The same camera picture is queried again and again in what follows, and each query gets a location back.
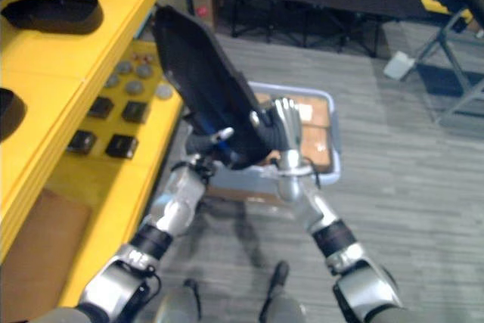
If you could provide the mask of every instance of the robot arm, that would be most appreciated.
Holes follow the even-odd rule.
[[[278,192],[314,238],[331,274],[339,276],[333,290],[345,319],[350,323],[416,322],[403,309],[391,275],[369,257],[316,188],[314,171],[304,164],[299,151],[301,125],[297,105],[286,98],[273,103],[287,146],[281,150],[278,161]]]
[[[57,308],[32,323],[121,323],[129,319],[157,292],[149,279],[160,278],[156,268],[173,239],[193,221],[198,201],[212,173],[211,162],[189,157],[173,169],[165,193],[142,222],[135,236],[122,245],[86,285],[75,308]]]

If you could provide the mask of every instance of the cable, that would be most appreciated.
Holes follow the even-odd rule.
[[[318,189],[321,189],[321,181],[319,180],[319,172],[318,172],[318,169],[316,168],[315,162],[313,162],[312,159],[308,157],[302,157],[302,158],[307,160],[309,164],[311,164],[312,172],[315,175],[316,187],[318,187]]]
[[[149,298],[147,298],[139,307],[139,310],[143,309],[143,307],[145,307],[151,300],[153,300],[153,298],[158,295],[161,291],[161,278],[160,276],[156,273],[156,272],[153,272],[153,275],[151,276],[151,278],[155,278],[157,280],[157,289],[150,295]]]

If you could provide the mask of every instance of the cardboard box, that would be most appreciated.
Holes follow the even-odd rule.
[[[2,322],[36,318],[57,306],[90,209],[44,190],[2,265]]]

